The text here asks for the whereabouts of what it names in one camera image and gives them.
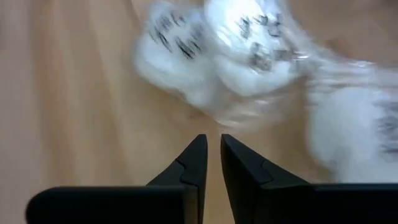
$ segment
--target light wood grain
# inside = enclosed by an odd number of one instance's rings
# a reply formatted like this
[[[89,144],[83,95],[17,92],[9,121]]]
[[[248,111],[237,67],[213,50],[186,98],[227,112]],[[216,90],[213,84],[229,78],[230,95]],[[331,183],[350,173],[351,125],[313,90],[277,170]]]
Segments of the light wood grain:
[[[0,223],[23,223],[28,199],[49,187],[146,184],[200,133],[210,150],[205,223],[233,223],[218,125],[131,67],[142,2],[0,0]],[[392,7],[354,5],[358,15],[348,10],[343,19],[319,11],[342,1],[314,2],[294,9],[320,42],[342,43],[348,55],[396,55],[397,33],[386,22]],[[367,25],[353,31],[361,21],[353,17],[374,24],[380,36],[355,42]],[[371,48],[377,40],[383,42]],[[236,137],[309,181],[325,181],[305,150],[304,113]]]

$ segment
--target white cotton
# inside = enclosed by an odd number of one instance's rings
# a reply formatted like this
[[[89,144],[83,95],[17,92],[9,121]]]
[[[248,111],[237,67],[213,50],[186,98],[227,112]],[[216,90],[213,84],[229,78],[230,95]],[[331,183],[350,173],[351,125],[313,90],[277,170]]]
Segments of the white cotton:
[[[398,182],[398,111],[392,106],[385,91],[348,87],[312,111],[310,149],[336,181]]]
[[[290,50],[282,38],[283,19],[274,1],[208,0],[205,17],[213,34],[216,74],[231,91],[249,97],[283,88],[298,77],[293,60],[279,60],[275,51]],[[252,64],[254,46],[267,52],[269,69]]]
[[[291,71],[290,62],[277,62],[268,72],[259,72],[223,55],[217,55],[215,62],[221,81],[241,96],[255,96],[274,91],[288,84],[296,76],[296,73]]]
[[[183,15],[184,22],[178,21],[181,26],[174,23],[172,13],[174,19]],[[168,30],[159,25],[163,17],[171,24]],[[205,32],[201,9],[179,11],[169,2],[157,2],[149,11],[146,31],[137,42],[133,60],[138,74],[148,82],[167,91],[177,91],[191,105],[206,109],[215,104],[219,81],[206,53],[206,34],[201,33],[193,40],[192,33],[197,27]],[[180,49],[177,40],[190,47],[189,56]]]

